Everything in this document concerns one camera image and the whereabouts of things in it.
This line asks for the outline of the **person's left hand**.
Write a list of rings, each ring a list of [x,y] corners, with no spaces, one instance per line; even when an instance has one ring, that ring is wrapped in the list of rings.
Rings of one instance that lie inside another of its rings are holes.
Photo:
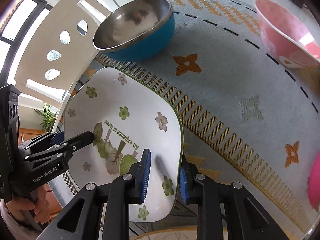
[[[11,201],[7,202],[6,207],[17,221],[28,224],[29,222],[22,211],[33,211],[36,223],[44,224],[48,222],[50,219],[49,202],[46,200],[44,186],[39,187],[36,193],[37,201],[35,203],[19,196],[13,196]]]

